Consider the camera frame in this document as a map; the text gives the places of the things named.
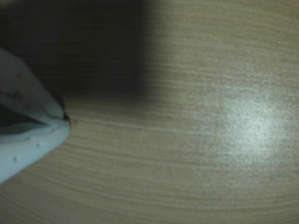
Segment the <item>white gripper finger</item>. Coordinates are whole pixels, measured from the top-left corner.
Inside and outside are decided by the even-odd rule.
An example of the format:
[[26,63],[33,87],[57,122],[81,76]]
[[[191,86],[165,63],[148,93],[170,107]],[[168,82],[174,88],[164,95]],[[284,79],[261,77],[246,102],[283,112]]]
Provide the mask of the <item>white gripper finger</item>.
[[62,106],[19,57],[0,49],[0,103],[36,120],[64,118]]
[[0,183],[59,147],[70,135],[70,122],[23,123],[0,130]]

